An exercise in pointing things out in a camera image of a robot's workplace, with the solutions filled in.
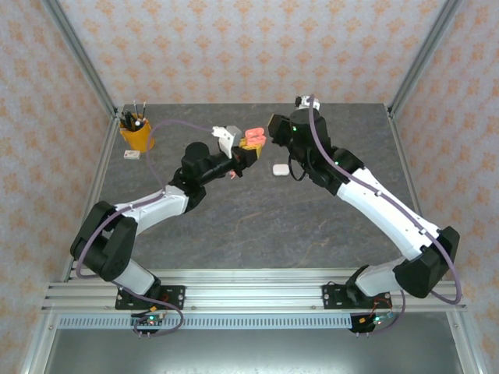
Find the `yellow pen holder cup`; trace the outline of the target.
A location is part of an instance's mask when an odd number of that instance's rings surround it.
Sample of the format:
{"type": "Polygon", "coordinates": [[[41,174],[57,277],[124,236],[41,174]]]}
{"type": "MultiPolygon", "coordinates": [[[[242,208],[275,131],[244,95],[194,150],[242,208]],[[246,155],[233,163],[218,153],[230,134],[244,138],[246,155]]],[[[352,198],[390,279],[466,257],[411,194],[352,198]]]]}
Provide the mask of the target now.
{"type": "Polygon", "coordinates": [[[132,130],[129,131],[123,127],[120,121],[119,130],[122,138],[128,143],[131,150],[138,150],[141,153],[145,153],[150,150],[155,145],[155,138],[150,134],[152,131],[149,120],[141,119],[142,115],[139,115],[139,119],[136,118],[135,114],[132,114],[130,122],[132,123],[132,130]],[[136,129],[135,121],[139,120],[143,125],[136,129]]]}

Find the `aluminium mounting rails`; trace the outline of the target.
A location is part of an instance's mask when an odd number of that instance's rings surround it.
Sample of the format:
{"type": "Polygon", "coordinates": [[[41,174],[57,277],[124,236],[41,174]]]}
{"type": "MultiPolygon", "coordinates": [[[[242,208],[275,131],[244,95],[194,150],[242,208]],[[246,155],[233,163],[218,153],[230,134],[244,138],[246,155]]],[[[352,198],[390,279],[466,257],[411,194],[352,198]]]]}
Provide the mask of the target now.
{"type": "MultiPolygon", "coordinates": [[[[184,312],[323,312],[321,287],[343,284],[351,269],[155,270],[165,284],[186,286],[184,312]]],[[[117,289],[98,279],[69,280],[48,286],[45,312],[114,312],[117,289]]]]}

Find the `grey metal shelf panel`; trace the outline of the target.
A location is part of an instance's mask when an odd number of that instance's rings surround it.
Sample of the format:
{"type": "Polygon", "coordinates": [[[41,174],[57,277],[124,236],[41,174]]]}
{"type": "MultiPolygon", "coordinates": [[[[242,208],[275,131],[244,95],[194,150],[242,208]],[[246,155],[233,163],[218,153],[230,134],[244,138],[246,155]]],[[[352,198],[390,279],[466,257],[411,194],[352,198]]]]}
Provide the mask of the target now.
{"type": "Polygon", "coordinates": [[[344,330],[60,330],[44,374],[463,374],[449,333],[344,330]]]}

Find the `aluminium table side rail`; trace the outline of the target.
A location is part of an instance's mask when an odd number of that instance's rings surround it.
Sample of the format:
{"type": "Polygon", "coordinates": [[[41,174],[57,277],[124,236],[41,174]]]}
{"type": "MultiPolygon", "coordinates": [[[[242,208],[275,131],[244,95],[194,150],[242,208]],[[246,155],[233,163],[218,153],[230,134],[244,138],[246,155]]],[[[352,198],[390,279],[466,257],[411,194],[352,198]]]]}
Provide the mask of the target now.
{"type": "Polygon", "coordinates": [[[108,162],[118,132],[119,132],[119,120],[115,116],[111,116],[104,137],[102,138],[101,151],[99,153],[99,157],[97,159],[97,163],[94,168],[94,174],[91,180],[90,187],[87,191],[87,197],[85,203],[83,205],[80,224],[76,229],[76,232],[79,231],[80,227],[85,221],[93,205],[99,200],[102,185],[104,183],[104,177],[108,167],[108,162]]]}
{"type": "MultiPolygon", "coordinates": [[[[416,189],[409,171],[409,162],[406,159],[400,134],[395,125],[395,120],[388,114],[391,131],[398,151],[398,157],[402,164],[406,185],[409,189],[411,203],[406,206],[418,217],[422,217],[420,204],[416,196],[416,189]]],[[[396,276],[401,276],[401,280],[408,283],[415,283],[419,288],[429,288],[438,283],[439,279],[448,270],[445,259],[441,255],[434,243],[430,242],[429,247],[422,247],[423,253],[414,260],[406,260],[396,271],[396,276]]]]}

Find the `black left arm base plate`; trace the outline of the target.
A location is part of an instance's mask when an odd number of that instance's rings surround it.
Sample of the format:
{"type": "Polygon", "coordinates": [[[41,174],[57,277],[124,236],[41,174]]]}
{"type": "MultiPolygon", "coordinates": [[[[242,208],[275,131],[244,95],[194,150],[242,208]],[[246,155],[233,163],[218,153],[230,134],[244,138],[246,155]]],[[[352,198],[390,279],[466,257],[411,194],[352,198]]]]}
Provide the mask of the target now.
{"type": "MultiPolygon", "coordinates": [[[[183,309],[183,303],[186,297],[185,293],[186,287],[182,285],[160,285],[155,287],[152,291],[148,291],[145,296],[161,302],[167,302],[179,309],[183,309]]],[[[157,309],[161,308],[161,305],[159,304],[148,302],[133,296],[124,290],[118,290],[115,300],[115,309],[117,310],[145,311],[153,306],[157,309]]]]}

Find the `aluminium frame post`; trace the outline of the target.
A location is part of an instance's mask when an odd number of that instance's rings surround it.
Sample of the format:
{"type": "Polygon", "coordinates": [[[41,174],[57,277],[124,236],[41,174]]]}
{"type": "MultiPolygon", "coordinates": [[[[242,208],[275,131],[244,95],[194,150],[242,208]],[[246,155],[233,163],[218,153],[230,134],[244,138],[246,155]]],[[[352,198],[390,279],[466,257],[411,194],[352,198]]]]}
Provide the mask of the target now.
{"type": "Polygon", "coordinates": [[[90,60],[90,57],[87,54],[82,41],[78,37],[77,32],[71,24],[68,16],[65,14],[61,2],[59,0],[41,0],[41,4],[44,6],[48,15],[52,18],[55,26],[61,33],[62,38],[78,63],[83,75],[87,79],[94,93],[97,95],[97,99],[105,111],[110,116],[114,117],[117,107],[104,86],[104,83],[100,78],[93,62],[90,60]]]}
{"type": "Polygon", "coordinates": [[[419,77],[423,73],[426,65],[439,45],[442,37],[449,28],[456,12],[463,0],[445,0],[445,3],[438,13],[433,26],[430,28],[421,48],[416,54],[409,71],[406,73],[400,87],[398,88],[393,101],[387,106],[390,118],[395,118],[402,112],[405,102],[416,86],[419,77]]]}

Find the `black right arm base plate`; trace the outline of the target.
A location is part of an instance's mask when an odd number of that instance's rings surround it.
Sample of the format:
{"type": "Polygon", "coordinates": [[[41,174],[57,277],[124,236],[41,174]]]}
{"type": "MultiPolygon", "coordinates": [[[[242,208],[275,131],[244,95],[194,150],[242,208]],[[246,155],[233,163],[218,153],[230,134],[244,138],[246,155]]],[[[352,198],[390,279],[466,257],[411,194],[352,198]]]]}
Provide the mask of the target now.
{"type": "Polygon", "coordinates": [[[391,309],[391,295],[366,296],[356,286],[328,283],[321,288],[325,309],[391,309]]]}

